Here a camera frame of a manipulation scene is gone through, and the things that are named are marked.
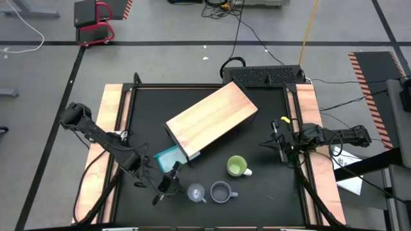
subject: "green cup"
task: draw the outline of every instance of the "green cup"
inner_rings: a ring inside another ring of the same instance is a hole
[[[231,176],[251,176],[252,174],[252,171],[247,168],[247,161],[238,155],[230,157],[227,162],[227,171]]]

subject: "orange and black striped tape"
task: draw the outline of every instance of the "orange and black striped tape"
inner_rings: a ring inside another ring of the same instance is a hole
[[[404,78],[404,77],[405,77],[404,71],[403,71],[403,69],[401,68],[401,66],[399,65],[399,63],[398,63],[398,61],[397,61],[397,58],[395,57],[395,55],[394,55],[392,52],[390,52],[390,55],[391,55],[393,61],[396,63],[397,68],[398,68],[398,71],[399,71],[399,73],[401,74],[401,77]]]
[[[371,94],[371,91],[369,90],[368,84],[365,81],[364,75],[361,71],[361,67],[358,65],[358,61],[354,53],[348,53],[348,57],[351,61],[351,64],[353,65],[355,75],[357,76],[357,80],[360,82],[362,93],[364,94],[364,96],[366,96],[365,102],[368,105],[368,109],[370,110],[372,119],[374,120],[374,124],[377,127],[377,131],[380,135],[381,141],[384,143],[385,150],[388,151],[393,148],[393,145],[391,143],[390,137],[388,136],[388,132],[385,129],[383,119],[381,118],[380,113],[378,112],[377,106],[374,102],[374,98],[372,96],[368,96],[369,94]]]
[[[133,0],[128,0],[127,1],[126,8],[124,9],[123,20],[126,20],[128,18],[128,15],[130,14],[132,4],[133,4]]]

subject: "wooden frame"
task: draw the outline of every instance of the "wooden frame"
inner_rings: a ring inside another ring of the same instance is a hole
[[[96,124],[106,131],[113,131],[116,125],[116,119],[119,110],[119,104],[121,99],[121,91],[123,90],[123,84],[107,84],[101,99],[100,110]],[[315,97],[314,88],[312,85],[297,85],[297,97],[300,104],[300,111],[302,115],[302,121],[304,123],[315,123],[322,126],[321,116]],[[131,92],[128,91],[125,94],[125,100],[123,105],[123,115],[121,116],[120,130],[125,129],[125,124],[128,114],[128,106],[130,103]],[[293,117],[296,117],[297,113],[293,102],[292,94],[289,92],[288,99],[290,103],[290,110]],[[98,144],[92,144],[87,158],[86,166],[101,152],[102,147]],[[317,148],[317,151],[325,155],[328,154],[327,147]],[[311,168],[313,170],[315,186],[317,193],[326,204],[330,212],[333,213],[339,222],[345,223],[344,213],[338,194],[337,183],[335,181],[333,166],[331,161],[327,157],[323,157],[320,154],[312,153],[310,155]],[[90,208],[94,205],[96,200],[101,194],[103,189],[103,183],[105,178],[105,172],[107,170],[107,164],[109,161],[109,154],[104,154],[93,166],[90,167],[89,172],[86,174],[82,190],[76,206],[76,215],[78,219],[82,219]],[[112,208],[112,194],[106,201],[105,212],[103,215],[103,222],[109,222],[110,210]],[[315,216],[315,209],[312,199],[306,193],[306,201],[308,206],[308,216],[310,224],[317,225]]]

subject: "metal rack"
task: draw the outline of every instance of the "metal rack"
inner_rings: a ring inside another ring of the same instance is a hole
[[[31,7],[25,0],[12,0],[14,4],[20,9],[19,14],[24,16],[32,17],[60,17],[60,14],[56,10],[45,10],[45,9],[36,9]],[[0,12],[4,13],[6,16],[16,15],[14,10],[11,7],[0,8]]]

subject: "light wood block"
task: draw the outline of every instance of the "light wood block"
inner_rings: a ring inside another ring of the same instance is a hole
[[[190,157],[257,110],[244,92],[231,82],[170,119],[166,125]]]

